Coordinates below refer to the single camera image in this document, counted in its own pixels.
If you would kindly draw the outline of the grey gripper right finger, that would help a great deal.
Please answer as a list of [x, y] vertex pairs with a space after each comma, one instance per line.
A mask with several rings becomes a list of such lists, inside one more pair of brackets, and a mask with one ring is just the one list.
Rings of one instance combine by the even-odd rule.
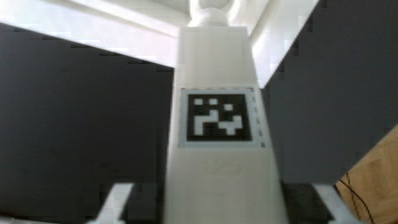
[[312, 187], [331, 215], [331, 220], [326, 224], [362, 224], [353, 217], [333, 187], [326, 184], [314, 184]]

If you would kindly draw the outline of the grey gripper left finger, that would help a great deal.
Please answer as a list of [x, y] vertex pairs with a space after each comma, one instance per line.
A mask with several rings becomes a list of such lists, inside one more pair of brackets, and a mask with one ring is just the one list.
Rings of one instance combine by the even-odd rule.
[[132, 183], [115, 183], [108, 192], [95, 219], [84, 224], [124, 224], [120, 215], [131, 194]]

